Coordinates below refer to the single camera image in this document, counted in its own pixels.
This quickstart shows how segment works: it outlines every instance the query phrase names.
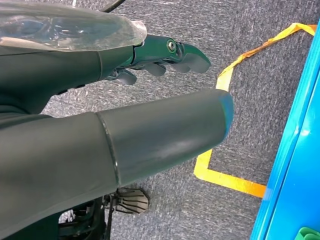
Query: yellow floor marking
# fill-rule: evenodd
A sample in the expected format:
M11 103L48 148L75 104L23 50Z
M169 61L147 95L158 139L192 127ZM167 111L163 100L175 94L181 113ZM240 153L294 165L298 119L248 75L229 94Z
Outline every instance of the yellow floor marking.
M301 23L292 23L291 26L280 32L279 34L273 38L269 39L268 41L263 43L263 45L260 47L240 55L235 61L225 68L218 76L217 80L216 88L229 91L234 67L242 62L244 59L250 58L252 55L258 53L268 46L270 46L279 40L286 38L289 35L291 35L299 30L304 30L309 34L314 36L316 28L317 28L317 25L314 25L314 24L305 25ZM208 169L212 153L213 153L213 150L210 149L208 151L198 155L196 159L196 163L193 173L197 178L204 180L206 182L220 185L226 188L233 189L233 190L240 191L240 192L250 194L250 195L260 197L260 198L263 197L266 191L265 185Z

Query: green object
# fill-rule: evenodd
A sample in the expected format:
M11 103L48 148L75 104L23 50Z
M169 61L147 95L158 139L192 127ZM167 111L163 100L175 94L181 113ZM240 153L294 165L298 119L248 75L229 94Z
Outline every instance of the green object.
M302 227L294 240L320 240L320 233L309 227Z

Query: transparent plastic cover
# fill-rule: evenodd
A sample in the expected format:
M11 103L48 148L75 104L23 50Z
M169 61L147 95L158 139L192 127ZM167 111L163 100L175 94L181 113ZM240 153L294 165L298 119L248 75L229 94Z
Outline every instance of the transparent plastic cover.
M138 45L140 21L59 4L0 1L0 46L63 52L103 51Z

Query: blue plastic surface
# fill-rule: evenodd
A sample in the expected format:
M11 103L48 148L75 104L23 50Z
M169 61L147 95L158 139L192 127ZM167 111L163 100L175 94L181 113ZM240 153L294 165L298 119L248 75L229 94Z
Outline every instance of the blue plastic surface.
M317 31L251 240L293 240L300 227L320 230L320 192L317 189L320 185L320 153L317 153L320 150L319 69L320 31Z

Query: cable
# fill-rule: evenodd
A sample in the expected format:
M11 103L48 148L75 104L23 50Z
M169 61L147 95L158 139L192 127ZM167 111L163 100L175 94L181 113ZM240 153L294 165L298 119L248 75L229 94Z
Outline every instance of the cable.
M105 7L103 7L103 9L100 9L100 12L104 12L104 13L111 13L112 11L118 8L118 6L123 4L125 0L115 0L111 4L106 5Z

